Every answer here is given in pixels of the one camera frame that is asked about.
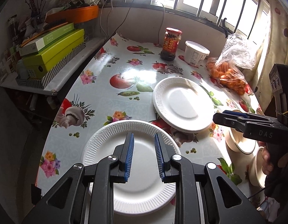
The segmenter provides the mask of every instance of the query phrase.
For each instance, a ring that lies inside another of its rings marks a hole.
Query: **shelf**
[[[105,42],[104,38],[94,38],[86,42],[86,48],[78,53],[71,61],[69,61],[58,74],[49,82],[44,88],[24,87],[19,86],[15,80],[17,73],[13,72],[7,76],[0,87],[7,87],[20,91],[26,91],[31,93],[39,93],[44,95],[56,95],[58,91],[64,86],[71,75],[79,68],[79,66],[99,47]]]

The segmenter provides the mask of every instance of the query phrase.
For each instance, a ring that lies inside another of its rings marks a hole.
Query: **electrical cable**
[[[129,13],[129,11],[130,11],[130,9],[131,9],[131,6],[132,6],[133,2],[134,2],[134,0],[132,1],[131,5],[130,5],[130,7],[129,7],[129,10],[128,10],[126,16],[125,16],[125,19],[124,19],[123,22],[115,29],[115,33],[116,33],[116,31],[121,27],[121,25],[125,22],[125,20],[126,20],[126,18],[127,18],[127,15],[128,15],[128,13]]]
[[[165,13],[166,13],[166,10],[165,10],[165,8],[164,8],[163,19],[162,19],[162,21],[161,21],[161,26],[159,27],[159,30],[158,30],[158,44],[159,44],[159,33],[161,32],[161,27],[162,27],[162,24],[163,24],[163,22],[164,22],[164,15],[165,15]]]
[[[288,116],[285,115],[285,114],[288,113],[288,111],[286,111],[285,113],[282,113],[282,112],[279,112],[279,111],[276,110],[276,113],[277,113],[277,114],[280,114],[280,115],[282,115],[282,116],[284,116],[285,118],[288,119]]]
[[[105,2],[103,2],[103,4],[102,4],[102,10],[103,10],[103,8],[104,8],[104,5],[107,3],[107,1],[108,1],[108,0],[106,0]],[[109,37],[108,37],[107,33],[104,31],[104,29],[103,29],[103,27],[102,27],[102,10],[101,10],[101,12],[100,12],[99,26],[100,26],[100,28],[102,29],[102,31],[104,32],[104,34],[106,35],[107,39],[108,39]]]
[[[284,169],[285,169],[284,172],[286,172],[287,167],[288,167],[288,161],[287,161],[287,163],[286,163],[286,165],[285,165],[285,167],[284,167]],[[257,191],[256,193],[252,194],[252,195],[248,198],[248,200],[251,199],[251,198],[253,198],[253,197],[255,197],[257,194],[261,193],[261,192],[264,191],[265,189],[267,189],[267,188],[269,188],[269,187],[277,184],[277,183],[282,179],[281,177],[282,177],[282,176],[278,176],[278,177],[276,178],[276,180],[275,180],[274,182],[272,182],[270,185],[265,186],[263,189],[261,189],[261,190]]]
[[[113,11],[113,0],[111,0],[111,6],[112,6],[112,9],[111,9],[111,11],[109,11],[109,14],[107,16],[107,34],[108,34],[108,37],[109,37],[109,15]]]

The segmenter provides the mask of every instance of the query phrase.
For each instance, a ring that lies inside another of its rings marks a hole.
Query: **orange tray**
[[[98,17],[98,6],[81,7],[48,15],[46,23],[65,18],[69,23],[82,23]]]

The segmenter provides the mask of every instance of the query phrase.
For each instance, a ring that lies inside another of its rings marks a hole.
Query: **striped box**
[[[86,43],[78,45],[69,55],[67,55],[62,61],[55,65],[42,79],[21,79],[20,75],[17,76],[16,82],[20,86],[24,87],[36,87],[44,89],[49,82],[57,75],[59,71],[72,60],[79,52],[86,48]]]

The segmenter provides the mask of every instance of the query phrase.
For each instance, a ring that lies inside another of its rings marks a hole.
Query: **curtain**
[[[278,0],[269,0],[270,26],[256,54],[256,66],[243,71],[264,112],[272,99],[269,73],[274,63],[288,65],[288,15]]]

